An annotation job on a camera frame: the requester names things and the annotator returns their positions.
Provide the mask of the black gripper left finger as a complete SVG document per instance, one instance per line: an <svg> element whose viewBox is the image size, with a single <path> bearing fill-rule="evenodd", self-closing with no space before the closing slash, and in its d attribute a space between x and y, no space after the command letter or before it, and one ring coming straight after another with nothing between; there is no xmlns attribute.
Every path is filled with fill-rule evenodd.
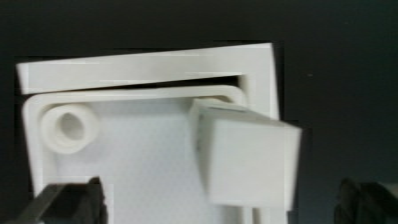
<svg viewBox="0 0 398 224"><path fill-rule="evenodd" d="M50 184L32 200L14 224L109 224L101 180Z"/></svg>

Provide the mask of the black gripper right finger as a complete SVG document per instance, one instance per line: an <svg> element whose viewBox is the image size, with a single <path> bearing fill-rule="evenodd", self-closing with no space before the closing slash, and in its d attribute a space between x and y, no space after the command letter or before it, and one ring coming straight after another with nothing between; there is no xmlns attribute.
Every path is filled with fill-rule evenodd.
<svg viewBox="0 0 398 224"><path fill-rule="evenodd" d="M398 224L398 183L341 181L334 224Z"/></svg>

